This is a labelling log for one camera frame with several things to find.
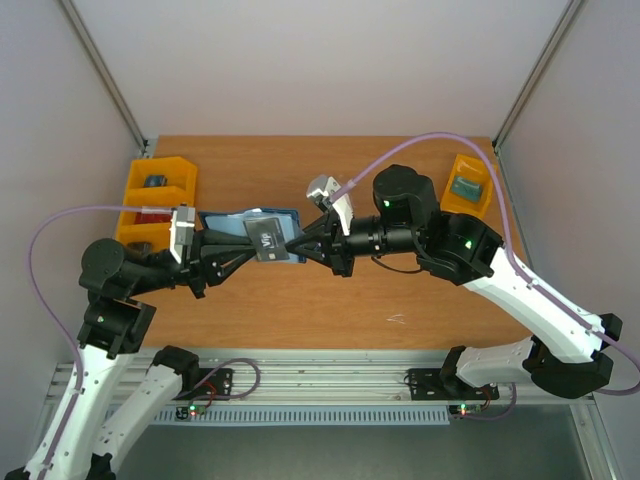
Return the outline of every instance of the cable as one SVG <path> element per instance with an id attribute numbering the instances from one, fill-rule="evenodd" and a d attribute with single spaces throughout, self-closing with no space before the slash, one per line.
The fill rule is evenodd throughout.
<path id="1" fill-rule="evenodd" d="M 73 410 L 76 406 L 76 402 L 78 401 L 78 395 L 82 390 L 82 383 L 84 380 L 84 365 L 82 362 L 82 356 L 80 355 L 80 352 L 76 348 L 77 346 L 73 336 L 69 333 L 69 331 L 66 329 L 66 327 L 58 318 L 58 316 L 53 312 L 53 310 L 51 309 L 47 301 L 44 299 L 44 296 L 42 295 L 40 288 L 38 287 L 38 282 L 36 281 L 36 277 L 33 272 L 33 249 L 36 244 L 36 240 L 38 239 L 42 231 L 50 223 L 54 222 L 55 220 L 58 220 L 59 218 L 65 217 L 67 215 L 71 215 L 73 213 L 96 211 L 96 210 L 109 211 L 109 212 L 143 212 L 144 211 L 149 213 L 171 213 L 170 208 L 125 207 L 121 205 L 86 205 L 81 207 L 68 208 L 66 210 L 62 210 L 61 212 L 53 214 L 49 218 L 44 220 L 40 225 L 38 225 L 33 236 L 31 237 L 31 241 L 29 242 L 29 246 L 27 247 L 27 255 L 25 260 L 25 266 L 27 269 L 27 278 L 29 281 L 29 285 L 31 286 L 31 289 L 35 294 L 36 299 L 38 300 L 42 308 L 44 308 L 45 311 L 49 314 L 54 325 L 56 326 L 56 328 L 64 338 L 65 342 L 69 346 L 69 349 L 71 350 L 71 353 L 73 355 L 74 365 L 77 373 L 75 387 L 74 387 L 75 393 L 69 399 L 69 403 L 67 404 L 67 408 L 65 409 L 64 414 L 62 415 L 60 424 L 58 425 L 58 428 L 56 429 L 53 435 L 53 438 L 51 439 L 49 450 L 47 450 L 47 454 L 45 455 L 45 458 L 43 461 L 44 465 L 49 465 L 51 463 L 51 460 L 53 459 L 56 448 L 58 447 L 58 444 L 60 443 L 60 439 L 62 438 L 62 434 L 64 433 L 64 429 L 67 426 L 67 423 L 69 423 L 71 414 L 73 413 Z M 48 469 L 40 470 L 40 472 L 38 473 L 37 480 L 42 480 L 48 471 L 49 471 Z"/>
<path id="2" fill-rule="evenodd" d="M 485 415 L 451 415 L 451 418 L 456 419 L 469 419 L 469 420 L 478 420 L 480 422 L 495 422 L 496 420 L 502 420 L 513 413 L 516 408 L 516 403 L 518 402 L 518 391 L 516 389 L 516 384 L 511 384 L 511 402 L 507 409 L 499 415 L 495 415 L 493 417 L 488 417 Z"/>
<path id="3" fill-rule="evenodd" d="M 390 271 L 396 272 L 396 273 L 406 273 L 406 274 L 409 274 L 409 275 L 413 275 L 415 273 L 420 273 L 422 271 L 419 268 L 417 270 L 399 270 L 397 268 L 393 268 L 393 267 L 390 267 L 389 265 L 386 265 L 386 264 L 382 263 L 376 257 L 371 257 L 371 261 L 373 263 L 375 263 L 376 265 L 378 265 L 378 266 L 380 266 L 380 267 L 382 267 L 382 268 L 384 268 L 386 270 L 390 270 Z"/>
<path id="4" fill-rule="evenodd" d="M 496 192 L 496 197 L 498 198 L 498 205 L 500 207 L 500 216 L 502 217 L 502 228 L 504 231 L 505 251 L 507 254 L 507 260 L 515 270 L 516 274 L 522 277 L 522 279 L 525 282 L 527 282 L 527 284 L 531 285 L 531 287 L 536 291 L 538 291 L 543 297 L 545 297 L 547 300 L 553 303 L 556 307 L 558 307 L 560 310 L 562 310 L 564 313 L 570 316 L 581 327 L 585 328 L 587 331 L 590 331 L 591 333 L 593 333 L 593 335 L 598 337 L 600 340 L 611 345 L 613 348 L 618 350 L 622 355 L 627 357 L 636 366 L 636 368 L 638 369 L 638 372 L 640 372 L 640 358 L 638 358 L 638 356 L 636 356 L 634 352 L 632 352 L 628 347 L 621 345 L 617 340 L 614 340 L 613 338 L 609 337 L 605 333 L 594 330 L 593 325 L 591 325 L 589 322 L 584 320 L 580 315 L 578 315 L 578 313 L 574 312 L 571 308 L 567 307 L 561 299 L 556 298 L 556 296 L 552 292 L 548 291 L 541 284 L 537 282 L 533 282 L 532 281 L 533 278 L 530 277 L 529 274 L 518 264 L 515 254 L 513 253 L 511 227 L 509 226 L 509 217 L 507 216 L 507 203 L 505 201 L 504 194 L 502 192 L 502 187 L 500 186 L 500 179 L 498 178 L 498 174 L 496 173 L 495 169 L 491 165 L 491 161 L 489 160 L 487 155 L 480 149 L 478 145 L 476 145 L 474 142 L 472 142 L 468 138 L 463 137 L 461 135 L 456 135 L 455 133 L 447 133 L 447 132 L 426 133 L 424 135 L 418 135 L 416 137 L 409 138 L 408 140 L 405 140 L 401 144 L 389 150 L 387 153 L 385 153 L 381 157 L 378 157 L 377 159 L 375 159 L 362 172 L 356 175 L 353 179 L 349 180 L 343 187 L 341 187 L 338 191 L 336 191 L 333 195 L 331 195 L 330 197 L 331 203 L 335 203 L 340 197 L 342 197 L 343 195 L 351 191 L 351 189 L 355 187 L 360 180 L 362 180 L 372 170 L 374 170 L 381 163 L 383 163 L 384 161 L 386 161 L 388 158 L 395 155 L 399 151 L 404 150 L 405 148 L 415 143 L 426 141 L 426 140 L 434 140 L 434 139 L 454 140 L 456 142 L 466 145 L 471 150 L 473 150 L 473 152 L 482 160 L 484 165 L 487 167 L 487 171 L 489 172 L 489 175 L 491 176 L 491 181 L 493 182 L 493 186 Z M 424 252 L 424 249 L 420 247 L 418 251 L 422 254 L 422 252 Z M 598 393 L 603 393 L 605 395 L 615 395 L 615 396 L 631 395 L 640 391 L 640 380 L 638 380 L 638 383 L 635 386 L 624 389 L 624 390 L 611 390 L 611 389 L 601 388 L 600 390 L 596 390 L 596 391 Z"/>
<path id="5" fill-rule="evenodd" d="M 260 369 L 258 368 L 258 365 L 256 365 L 256 363 L 253 360 L 251 360 L 250 358 L 232 358 L 231 360 L 227 360 L 226 362 L 222 362 L 217 367 L 215 367 L 212 370 L 210 370 L 204 376 L 204 378 L 202 378 L 202 380 L 200 380 L 198 383 L 195 384 L 195 386 L 193 387 L 193 389 L 191 391 L 182 392 L 175 399 L 178 400 L 178 399 L 184 397 L 185 395 L 189 395 L 191 392 L 193 392 L 197 388 L 199 388 L 202 385 L 204 385 L 205 383 L 207 383 L 207 380 L 209 380 L 209 378 L 211 378 L 213 375 L 215 375 L 218 372 L 218 370 L 220 370 L 221 368 L 226 367 L 227 365 L 231 365 L 231 364 L 234 364 L 234 363 L 246 363 L 251 368 L 253 368 L 253 371 L 256 372 L 256 379 L 253 382 L 253 385 L 251 385 L 251 388 L 249 388 L 245 392 L 236 393 L 236 394 L 233 394 L 233 395 L 216 395 L 215 399 L 216 400 L 236 400 L 238 398 L 244 398 L 247 395 L 250 395 L 251 393 L 255 392 L 256 389 L 260 386 L 260 379 L 262 377 L 262 374 L 260 372 Z"/>

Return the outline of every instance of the red object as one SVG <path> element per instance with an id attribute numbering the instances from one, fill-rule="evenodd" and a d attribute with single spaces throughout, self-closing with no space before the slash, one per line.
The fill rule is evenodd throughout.
<path id="1" fill-rule="evenodd" d="M 134 223 L 141 225 L 143 223 L 169 223 L 171 222 L 171 215 L 168 213 L 136 213 L 136 219 Z"/>

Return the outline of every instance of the metal frame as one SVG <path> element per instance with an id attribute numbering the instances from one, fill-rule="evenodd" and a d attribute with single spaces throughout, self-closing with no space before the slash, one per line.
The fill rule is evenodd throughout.
<path id="1" fill-rule="evenodd" d="M 142 158 L 154 156 L 157 138 L 146 139 L 138 126 L 133 113 L 120 92 L 106 63 L 91 38 L 82 17 L 73 0 L 58 0 L 77 38 L 87 53 L 98 76 L 107 89 L 111 99 L 127 124 L 131 135 L 140 147 Z M 509 182 L 505 176 L 500 158 L 500 147 L 511 132 L 517 119 L 526 107 L 537 85 L 555 58 L 555 55 L 566 38 L 571 27 L 582 11 L 586 0 L 569 0 L 547 40 L 540 56 L 532 68 L 525 84 L 519 92 L 512 108 L 502 124 L 494 146 L 505 185 L 509 193 Z M 514 218 L 524 239 L 521 223 Z M 529 259 L 526 243 L 523 240 L 525 255 Z M 127 370 L 122 382 L 118 385 L 114 401 L 121 403 L 137 387 L 146 371 L 155 350 L 143 350 L 133 365 Z M 215 365 L 226 358 L 237 356 L 251 357 L 260 360 L 264 370 L 262 387 L 242 400 L 229 402 L 229 407 L 260 408 L 261 406 L 280 406 L 283 409 L 299 408 L 301 405 L 362 405 L 369 407 L 388 406 L 396 409 L 415 407 L 411 402 L 408 389 L 402 384 L 404 371 L 409 367 L 437 368 L 442 364 L 446 352 L 441 351 L 363 351 L 363 350 L 196 350 L 201 357 L 202 366 Z M 242 389 L 252 382 L 252 371 L 249 368 L 235 368 L 235 386 Z M 51 382 L 45 406 L 38 421 L 38 432 L 35 442 L 42 437 L 46 426 L 55 413 L 66 383 L 71 374 L 71 364 L 57 367 Z M 550 396 L 536 387 L 521 386 L 518 395 L 519 404 L 569 404 L 576 423 L 577 435 L 582 445 L 589 471 L 593 478 L 621 478 L 611 445 L 609 444 L 604 425 L 600 418 L 593 397 L 575 401 Z M 505 403 L 502 399 L 495 403 Z"/>
<path id="2" fill-rule="evenodd" d="M 108 415 L 113 414 L 117 406 L 138 387 L 156 351 L 143 349 L 136 356 L 116 389 Z M 411 415 L 426 415 L 417 424 L 442 425 L 439 418 L 442 413 L 438 412 L 449 403 L 412 402 L 409 389 L 404 385 L 407 369 L 438 368 L 446 356 L 445 351 L 193 349 L 193 352 L 200 356 L 201 367 L 214 366 L 235 357 L 255 359 L 263 374 L 261 387 L 244 399 L 217 404 L 217 416 L 210 414 L 193 423 L 176 421 L 171 413 L 173 407 L 186 403 L 179 400 L 171 402 L 158 414 L 156 424 L 213 427 L 214 423 L 224 421 L 225 426 L 245 427 L 265 424 L 406 425 L 411 423 Z M 247 389 L 254 380 L 253 370 L 243 364 L 233 365 L 233 368 L 235 392 Z M 49 423 L 71 378 L 71 369 L 70 363 L 56 368 L 39 420 L 41 432 Z M 518 393 L 519 405 L 569 405 L 576 425 L 576 437 L 592 478 L 621 478 L 593 396 L 568 400 L 549 395 L 533 385 L 520 386 Z M 509 403 L 508 395 L 493 403 Z M 322 415 L 332 410 L 346 414 L 313 421 L 311 416 L 301 416 L 305 412 L 307 415 L 309 412 Z M 431 421 L 429 411 L 435 415 Z"/>
<path id="3" fill-rule="evenodd" d="M 109 72 L 109 69 L 107 68 L 106 63 L 102 59 L 102 56 L 100 55 L 98 47 L 96 46 L 95 42 L 91 38 L 91 35 L 89 34 L 89 30 L 87 30 L 87 27 L 85 26 L 82 20 L 82 16 L 80 15 L 80 12 L 76 8 L 75 3 L 73 2 L 73 0 L 58 0 L 58 5 L 60 5 L 60 8 L 62 9 L 65 16 L 67 17 L 67 20 L 71 25 L 71 28 L 77 35 L 80 44 L 82 45 L 85 52 L 87 53 L 89 60 L 91 60 L 91 63 L 96 70 L 96 73 L 100 77 L 100 80 L 102 80 L 102 83 L 107 89 L 107 92 L 111 96 L 111 100 L 113 100 L 113 103 L 118 109 L 118 112 L 120 112 L 122 119 L 127 124 L 127 127 L 129 127 L 129 131 L 131 132 L 131 135 L 133 136 L 138 146 L 141 149 L 144 149 L 146 147 L 146 139 L 144 138 L 144 135 L 142 134 L 142 131 L 140 130 L 140 127 L 138 126 L 138 123 L 136 122 L 136 119 L 134 118 L 133 113 L 131 113 L 131 110 L 129 109 L 127 102 L 122 96 L 122 93 L 118 88 L 118 85 L 116 84 L 115 80 L 111 76 L 111 73 Z"/>
<path id="4" fill-rule="evenodd" d="M 493 142 L 494 146 L 499 148 L 504 144 L 505 140 L 509 136 L 509 133 L 511 133 L 513 125 L 522 114 L 522 111 L 529 102 L 529 99 L 540 83 L 540 80 L 542 80 L 542 77 L 549 68 L 549 65 L 555 58 L 560 45 L 567 37 L 569 30 L 575 24 L 578 15 L 582 11 L 582 8 L 586 3 L 587 0 L 569 0 L 569 2 L 567 2 L 567 5 L 560 15 L 560 18 L 558 19 L 555 27 L 553 28 L 553 31 L 551 32 L 547 43 L 542 48 L 542 52 L 536 60 L 531 73 L 529 73 L 529 77 L 522 86 L 522 89 L 518 93 L 518 96 L 516 97 L 516 100 L 511 107 L 511 110 L 507 114 L 507 118 L 500 127 L 500 130 L 498 131 L 498 134 L 496 135 L 496 138 Z"/>

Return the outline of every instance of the teal object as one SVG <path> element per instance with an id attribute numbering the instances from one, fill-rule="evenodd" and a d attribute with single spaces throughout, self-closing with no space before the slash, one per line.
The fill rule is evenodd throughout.
<path id="1" fill-rule="evenodd" d="M 456 175 L 451 184 L 451 193 L 455 193 L 470 202 L 478 203 L 482 196 L 482 185 Z"/>

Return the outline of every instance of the black card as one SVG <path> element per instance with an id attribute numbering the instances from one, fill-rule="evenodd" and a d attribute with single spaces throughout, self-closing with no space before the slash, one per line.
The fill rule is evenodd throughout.
<path id="1" fill-rule="evenodd" d="M 289 260 L 280 220 L 273 217 L 247 218 L 244 220 L 244 228 L 256 249 L 258 261 Z"/>

